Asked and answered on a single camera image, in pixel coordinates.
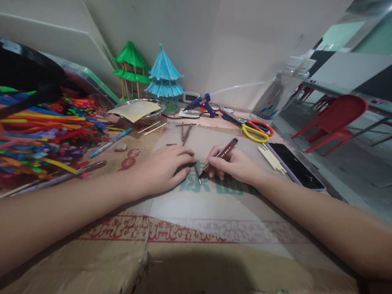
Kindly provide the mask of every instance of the stone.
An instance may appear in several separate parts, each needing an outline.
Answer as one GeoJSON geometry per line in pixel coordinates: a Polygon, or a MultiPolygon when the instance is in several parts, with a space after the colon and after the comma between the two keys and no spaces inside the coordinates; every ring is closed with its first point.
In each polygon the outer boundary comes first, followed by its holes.
{"type": "Polygon", "coordinates": [[[125,143],[118,143],[114,145],[113,149],[115,152],[123,152],[128,149],[128,146],[125,143]]]}

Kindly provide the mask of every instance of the blue glue gun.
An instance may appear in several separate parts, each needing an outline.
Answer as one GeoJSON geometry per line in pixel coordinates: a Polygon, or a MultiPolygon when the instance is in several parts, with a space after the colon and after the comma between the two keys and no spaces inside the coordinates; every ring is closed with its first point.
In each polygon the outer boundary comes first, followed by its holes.
{"type": "Polygon", "coordinates": [[[188,104],[188,106],[185,107],[185,110],[191,110],[195,109],[196,107],[203,107],[209,112],[209,116],[211,118],[214,118],[215,116],[218,116],[218,114],[215,113],[215,111],[212,109],[212,107],[208,104],[208,102],[211,101],[211,98],[209,94],[205,94],[204,97],[199,97],[196,100],[193,100],[191,103],[188,104]]]}

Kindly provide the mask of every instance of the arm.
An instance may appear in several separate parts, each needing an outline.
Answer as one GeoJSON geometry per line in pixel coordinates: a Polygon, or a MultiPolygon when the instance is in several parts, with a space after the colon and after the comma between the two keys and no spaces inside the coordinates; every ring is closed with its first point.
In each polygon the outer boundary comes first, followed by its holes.
{"type": "Polygon", "coordinates": [[[230,162],[214,157],[222,148],[215,146],[206,162],[221,180],[228,173],[253,185],[362,276],[392,279],[391,227],[347,203],[261,169],[238,148],[230,162]]]}
{"type": "Polygon", "coordinates": [[[186,147],[163,147],[130,170],[0,200],[0,276],[119,206],[164,192],[195,163],[186,147]]]}

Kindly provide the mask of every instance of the scissors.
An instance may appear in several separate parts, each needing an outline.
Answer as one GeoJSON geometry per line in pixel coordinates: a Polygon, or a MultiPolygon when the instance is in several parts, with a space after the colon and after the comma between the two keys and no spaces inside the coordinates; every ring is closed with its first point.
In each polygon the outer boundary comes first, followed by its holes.
{"type": "Polygon", "coordinates": [[[252,141],[255,141],[257,143],[265,143],[270,139],[270,137],[274,135],[274,130],[269,125],[261,121],[247,120],[245,118],[240,118],[229,112],[226,112],[225,110],[223,110],[222,112],[223,112],[223,116],[222,116],[223,119],[234,122],[237,125],[240,125],[242,127],[242,131],[244,132],[245,136],[247,136],[252,141]],[[265,139],[260,140],[260,139],[256,139],[255,137],[252,137],[249,134],[248,130],[264,137],[265,139]]]}

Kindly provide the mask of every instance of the phone screen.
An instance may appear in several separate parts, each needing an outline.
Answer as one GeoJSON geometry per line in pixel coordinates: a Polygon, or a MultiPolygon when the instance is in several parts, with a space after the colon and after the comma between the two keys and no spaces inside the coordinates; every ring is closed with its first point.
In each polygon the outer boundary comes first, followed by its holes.
{"type": "Polygon", "coordinates": [[[325,190],[322,182],[284,144],[269,143],[269,145],[304,187],[313,190],[325,190]]]}

